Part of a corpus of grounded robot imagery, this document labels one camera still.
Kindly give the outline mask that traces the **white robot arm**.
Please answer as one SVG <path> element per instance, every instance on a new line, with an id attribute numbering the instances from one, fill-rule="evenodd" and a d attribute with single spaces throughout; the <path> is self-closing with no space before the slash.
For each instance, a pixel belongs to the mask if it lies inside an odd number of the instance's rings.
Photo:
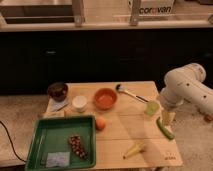
<path id="1" fill-rule="evenodd" d="M 213 89 L 204 84 L 205 78 L 206 71 L 198 63 L 168 71 L 164 76 L 165 87 L 159 93 L 161 106 L 171 111 L 186 100 L 213 119 Z"/>

